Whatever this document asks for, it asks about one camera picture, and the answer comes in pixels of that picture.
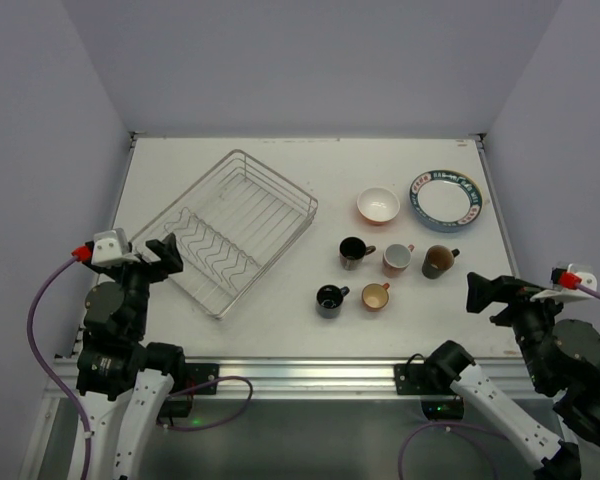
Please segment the black mug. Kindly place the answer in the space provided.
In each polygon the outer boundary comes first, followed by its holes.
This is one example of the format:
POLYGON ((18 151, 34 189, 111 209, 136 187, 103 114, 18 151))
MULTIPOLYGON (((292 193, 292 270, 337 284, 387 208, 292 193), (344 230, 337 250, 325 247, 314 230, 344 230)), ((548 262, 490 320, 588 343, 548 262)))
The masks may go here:
POLYGON ((455 260, 459 255, 459 249, 449 249, 443 245, 433 245, 425 254, 421 272, 427 279, 438 279, 454 266, 455 260))

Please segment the pink textured cup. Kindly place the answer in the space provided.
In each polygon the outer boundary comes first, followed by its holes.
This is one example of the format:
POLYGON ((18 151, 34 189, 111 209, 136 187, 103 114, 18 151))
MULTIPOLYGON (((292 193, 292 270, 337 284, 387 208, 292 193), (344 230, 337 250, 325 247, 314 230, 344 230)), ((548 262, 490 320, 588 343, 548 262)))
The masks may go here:
POLYGON ((391 244, 383 253, 383 273, 389 278, 400 276, 411 264, 413 258, 413 244, 391 244))

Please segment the dark green plate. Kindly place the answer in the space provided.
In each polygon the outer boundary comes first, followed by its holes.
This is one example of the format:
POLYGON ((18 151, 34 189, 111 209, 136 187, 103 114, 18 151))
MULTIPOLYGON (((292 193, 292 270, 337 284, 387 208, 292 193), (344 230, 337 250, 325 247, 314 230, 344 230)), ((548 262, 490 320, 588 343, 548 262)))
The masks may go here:
POLYGON ((484 198, 478 185, 453 170, 434 169, 421 173, 408 190, 415 218, 439 233, 467 229, 480 216, 484 198))

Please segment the orange red mug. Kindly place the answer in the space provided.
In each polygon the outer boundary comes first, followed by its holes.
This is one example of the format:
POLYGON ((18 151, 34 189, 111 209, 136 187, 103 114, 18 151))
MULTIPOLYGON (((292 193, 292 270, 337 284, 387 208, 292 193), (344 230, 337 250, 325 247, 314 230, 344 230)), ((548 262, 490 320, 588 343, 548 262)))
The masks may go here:
POLYGON ((371 283, 361 292, 361 301, 369 311, 380 311, 389 303, 389 283, 371 283))

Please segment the orange bowl white inside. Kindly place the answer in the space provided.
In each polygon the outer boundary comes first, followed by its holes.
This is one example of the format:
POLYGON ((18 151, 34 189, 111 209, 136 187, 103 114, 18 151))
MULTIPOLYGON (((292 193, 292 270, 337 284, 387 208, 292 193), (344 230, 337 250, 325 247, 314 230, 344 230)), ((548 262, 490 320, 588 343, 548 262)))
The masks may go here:
POLYGON ((356 206, 359 214, 373 225, 384 225, 393 221, 401 209, 397 195, 383 187, 370 187, 360 192, 356 206))

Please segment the brown striped mug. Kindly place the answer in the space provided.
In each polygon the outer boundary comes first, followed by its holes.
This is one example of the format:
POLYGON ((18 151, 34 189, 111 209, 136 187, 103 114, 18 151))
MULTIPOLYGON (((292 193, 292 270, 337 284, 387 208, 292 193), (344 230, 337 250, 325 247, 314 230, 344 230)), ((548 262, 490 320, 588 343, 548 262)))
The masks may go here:
POLYGON ((375 245, 367 245, 362 239, 347 237, 339 244, 339 259, 344 270, 355 270, 364 258, 377 250, 375 245))

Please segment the blue mug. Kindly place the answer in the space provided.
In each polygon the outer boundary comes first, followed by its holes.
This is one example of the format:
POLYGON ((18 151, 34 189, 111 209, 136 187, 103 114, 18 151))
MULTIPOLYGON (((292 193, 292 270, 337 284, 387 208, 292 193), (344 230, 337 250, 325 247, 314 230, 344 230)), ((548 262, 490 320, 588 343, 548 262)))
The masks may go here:
POLYGON ((346 296, 350 293, 347 286, 324 285, 316 294, 316 312, 324 319, 336 318, 342 309, 346 296))

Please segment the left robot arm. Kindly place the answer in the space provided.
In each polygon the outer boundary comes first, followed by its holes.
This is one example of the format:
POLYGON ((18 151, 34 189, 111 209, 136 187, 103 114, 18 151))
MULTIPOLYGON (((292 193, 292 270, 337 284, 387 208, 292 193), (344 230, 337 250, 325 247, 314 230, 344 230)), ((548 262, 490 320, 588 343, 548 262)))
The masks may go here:
POLYGON ((184 375, 181 347, 141 343, 151 285, 182 272, 183 260, 174 234, 145 245, 156 260, 133 252, 117 228, 96 234, 73 252, 110 279, 85 298, 76 387, 89 425, 86 438, 74 443, 71 479, 137 478, 160 408, 184 375))

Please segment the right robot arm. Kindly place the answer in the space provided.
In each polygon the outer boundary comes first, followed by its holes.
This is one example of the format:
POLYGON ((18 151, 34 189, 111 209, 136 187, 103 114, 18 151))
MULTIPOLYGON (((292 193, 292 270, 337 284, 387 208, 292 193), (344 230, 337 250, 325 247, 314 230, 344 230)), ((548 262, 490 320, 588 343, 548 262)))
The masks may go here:
POLYGON ((578 319, 560 319, 568 302, 600 300, 593 275, 552 272, 551 287, 513 277, 467 275, 466 310, 494 303, 495 326, 512 330, 527 392, 545 397, 567 435, 545 428, 521 408, 462 345, 448 340, 424 361, 430 389, 449 390, 481 412, 511 442, 537 479, 600 479, 600 334, 578 319))

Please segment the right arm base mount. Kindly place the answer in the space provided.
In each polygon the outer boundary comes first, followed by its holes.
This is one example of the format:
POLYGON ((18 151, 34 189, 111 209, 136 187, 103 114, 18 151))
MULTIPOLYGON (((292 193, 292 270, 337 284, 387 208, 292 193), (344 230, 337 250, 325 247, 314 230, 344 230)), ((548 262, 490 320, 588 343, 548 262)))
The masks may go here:
POLYGON ((398 396, 416 399, 425 419, 433 422, 460 422, 465 418, 464 399, 448 384, 433 379, 427 370, 426 357, 412 354, 393 366, 393 380, 398 396))

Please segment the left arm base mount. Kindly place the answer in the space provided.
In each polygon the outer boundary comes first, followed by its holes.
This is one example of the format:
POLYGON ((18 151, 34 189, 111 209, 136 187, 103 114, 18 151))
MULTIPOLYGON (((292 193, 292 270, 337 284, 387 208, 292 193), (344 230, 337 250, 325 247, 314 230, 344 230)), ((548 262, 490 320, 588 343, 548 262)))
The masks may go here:
MULTIPOLYGON (((184 373, 176 379, 171 394, 210 382, 218 378, 219 375, 220 365, 218 363, 187 361, 184 373)), ((199 397, 210 397, 216 393, 217 385, 214 384, 186 395, 169 398, 161 406, 157 421, 174 425, 176 419, 184 419, 191 414, 195 400, 199 397)))

